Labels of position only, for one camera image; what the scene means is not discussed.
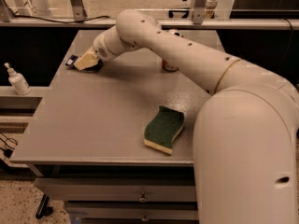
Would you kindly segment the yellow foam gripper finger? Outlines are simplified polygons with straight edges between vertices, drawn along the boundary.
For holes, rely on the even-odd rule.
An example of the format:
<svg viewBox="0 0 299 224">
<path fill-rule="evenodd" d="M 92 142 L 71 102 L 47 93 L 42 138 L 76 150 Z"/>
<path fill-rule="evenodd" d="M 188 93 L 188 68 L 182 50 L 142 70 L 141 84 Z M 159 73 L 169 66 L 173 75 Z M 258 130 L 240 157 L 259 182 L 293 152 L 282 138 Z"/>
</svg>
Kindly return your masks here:
<svg viewBox="0 0 299 224">
<path fill-rule="evenodd" d="M 93 48 L 89 48 L 76 59 L 74 66 L 77 70 L 82 71 L 84 69 L 96 66 L 98 62 L 99 57 L 95 50 Z"/>
</svg>

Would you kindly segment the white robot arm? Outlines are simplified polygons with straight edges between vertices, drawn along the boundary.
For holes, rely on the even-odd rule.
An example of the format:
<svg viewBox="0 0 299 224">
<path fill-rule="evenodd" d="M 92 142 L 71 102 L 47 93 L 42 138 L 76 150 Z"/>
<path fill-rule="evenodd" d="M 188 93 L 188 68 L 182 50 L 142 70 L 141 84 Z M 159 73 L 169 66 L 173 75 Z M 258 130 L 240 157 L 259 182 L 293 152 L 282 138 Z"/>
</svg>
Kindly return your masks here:
<svg viewBox="0 0 299 224">
<path fill-rule="evenodd" d="M 83 70 L 146 48 L 211 93 L 193 130 L 200 224 L 298 224 L 299 95 L 285 78 L 124 10 L 77 59 Z"/>
</svg>

